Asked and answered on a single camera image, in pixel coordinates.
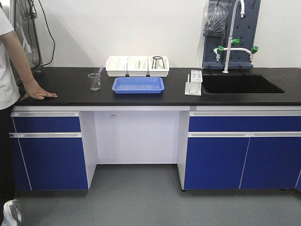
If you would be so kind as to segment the person's bare hand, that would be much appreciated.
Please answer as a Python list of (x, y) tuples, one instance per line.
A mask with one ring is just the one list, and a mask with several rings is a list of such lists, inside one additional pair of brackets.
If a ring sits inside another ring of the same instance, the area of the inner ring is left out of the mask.
[(28, 84), (24, 84), (25, 95), (21, 98), (21, 100), (25, 100), (29, 97), (37, 100), (44, 100), (45, 98), (57, 98), (58, 95), (56, 93), (50, 93), (44, 90), (36, 81), (33, 81)]

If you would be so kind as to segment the person's forearm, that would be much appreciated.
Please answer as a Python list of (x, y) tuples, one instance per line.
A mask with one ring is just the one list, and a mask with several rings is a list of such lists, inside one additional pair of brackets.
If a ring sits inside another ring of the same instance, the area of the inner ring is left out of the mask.
[(35, 79), (32, 75), (30, 64), (23, 48), (19, 42), (15, 31), (8, 32), (0, 36), (0, 40), (5, 45), (5, 49), (19, 74), (19, 77), (29, 93), (34, 87)]

